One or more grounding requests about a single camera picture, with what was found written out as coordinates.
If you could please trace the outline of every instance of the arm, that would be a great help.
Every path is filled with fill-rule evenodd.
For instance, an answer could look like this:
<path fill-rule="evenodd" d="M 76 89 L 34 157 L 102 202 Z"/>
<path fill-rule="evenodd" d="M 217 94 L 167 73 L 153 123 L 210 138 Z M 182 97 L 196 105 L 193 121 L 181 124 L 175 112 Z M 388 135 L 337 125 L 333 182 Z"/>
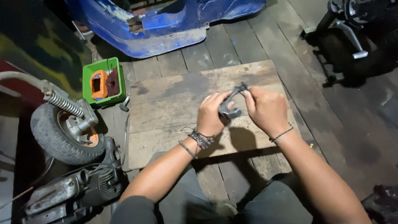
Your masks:
<path fill-rule="evenodd" d="M 290 128 L 287 121 L 287 100 L 283 95 L 260 90 L 258 87 L 245 91 L 244 95 L 251 119 L 269 137 L 275 138 Z M 289 131 L 278 138 L 276 144 L 326 222 L 371 223 L 351 188 L 295 131 Z"/>
<path fill-rule="evenodd" d="M 208 96 L 198 110 L 197 130 L 205 136 L 215 136 L 224 129 L 218 116 L 218 107 L 231 92 Z M 201 149 L 195 140 L 187 137 L 182 142 L 193 153 Z M 160 200 L 173 186 L 193 157 L 181 146 L 176 145 L 162 157 L 146 166 L 127 186 L 119 202 L 130 196 L 144 196 L 154 202 Z"/>

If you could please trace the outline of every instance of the gray pants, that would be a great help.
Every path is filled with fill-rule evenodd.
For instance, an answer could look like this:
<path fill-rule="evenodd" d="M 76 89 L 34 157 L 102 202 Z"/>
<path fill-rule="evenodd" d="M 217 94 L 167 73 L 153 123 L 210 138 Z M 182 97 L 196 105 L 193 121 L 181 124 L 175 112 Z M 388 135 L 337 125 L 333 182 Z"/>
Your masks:
<path fill-rule="evenodd" d="M 156 153 L 151 161 L 163 153 Z M 157 204 L 158 223 L 310 224 L 313 217 L 294 189 L 296 177 L 272 181 L 234 218 L 220 217 L 203 194 L 195 170 L 188 165 L 171 191 Z"/>

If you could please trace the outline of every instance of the hand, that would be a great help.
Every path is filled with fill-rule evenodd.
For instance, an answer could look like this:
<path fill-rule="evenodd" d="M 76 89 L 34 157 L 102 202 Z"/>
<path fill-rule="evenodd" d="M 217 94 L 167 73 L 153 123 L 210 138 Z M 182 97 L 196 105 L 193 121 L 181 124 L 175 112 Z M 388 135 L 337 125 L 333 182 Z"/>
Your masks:
<path fill-rule="evenodd" d="M 250 118 L 269 137 L 275 138 L 290 128 L 285 96 L 257 86 L 244 91 L 243 95 Z"/>
<path fill-rule="evenodd" d="M 219 117 L 219 106 L 231 91 L 214 93 L 204 99 L 198 110 L 197 130 L 205 136 L 216 136 L 224 129 L 224 124 Z"/>

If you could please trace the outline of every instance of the orange container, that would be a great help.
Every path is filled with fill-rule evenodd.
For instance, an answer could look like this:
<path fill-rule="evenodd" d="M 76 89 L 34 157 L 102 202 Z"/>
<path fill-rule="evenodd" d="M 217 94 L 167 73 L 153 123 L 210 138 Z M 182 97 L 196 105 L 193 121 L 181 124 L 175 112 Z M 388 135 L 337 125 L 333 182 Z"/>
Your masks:
<path fill-rule="evenodd" d="M 108 74 L 104 70 L 98 70 L 91 75 L 91 98 L 94 100 L 102 100 L 108 96 L 105 82 L 108 79 Z"/>

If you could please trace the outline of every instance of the engine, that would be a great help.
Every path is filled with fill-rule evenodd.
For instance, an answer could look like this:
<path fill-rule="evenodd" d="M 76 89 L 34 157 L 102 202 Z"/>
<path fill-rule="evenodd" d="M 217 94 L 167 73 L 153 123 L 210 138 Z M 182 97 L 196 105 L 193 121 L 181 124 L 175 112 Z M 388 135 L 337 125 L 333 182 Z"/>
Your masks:
<path fill-rule="evenodd" d="M 105 138 L 102 163 L 86 165 L 35 190 L 25 207 L 24 224 L 71 223 L 116 201 L 126 184 L 115 141 Z"/>

